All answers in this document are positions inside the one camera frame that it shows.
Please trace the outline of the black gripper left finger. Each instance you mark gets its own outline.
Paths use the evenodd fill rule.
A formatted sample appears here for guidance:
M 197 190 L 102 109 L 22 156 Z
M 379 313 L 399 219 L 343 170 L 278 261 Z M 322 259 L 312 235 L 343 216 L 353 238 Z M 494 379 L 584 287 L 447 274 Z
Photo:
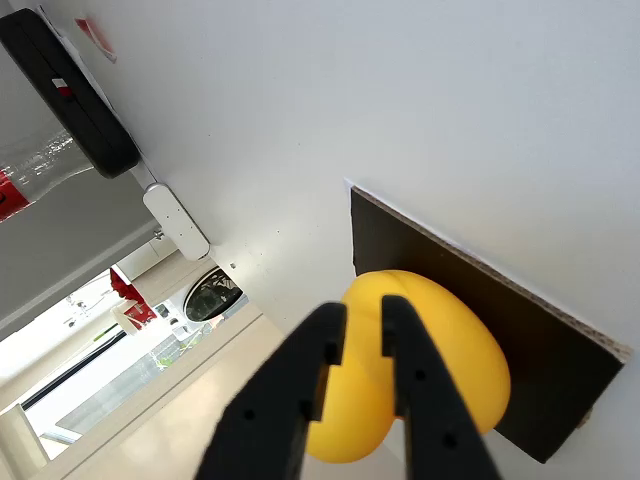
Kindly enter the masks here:
M 309 423 L 322 418 L 345 333 L 345 305 L 328 302 L 312 311 L 226 406 L 195 477 L 299 479 Z

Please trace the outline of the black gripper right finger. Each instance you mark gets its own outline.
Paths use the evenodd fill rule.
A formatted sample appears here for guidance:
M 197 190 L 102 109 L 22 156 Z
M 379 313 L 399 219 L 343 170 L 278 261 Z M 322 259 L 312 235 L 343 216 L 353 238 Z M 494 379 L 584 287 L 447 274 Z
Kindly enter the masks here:
M 404 421 L 408 479 L 498 479 L 454 381 L 410 302 L 381 303 L 382 355 L 393 360 L 395 414 Z

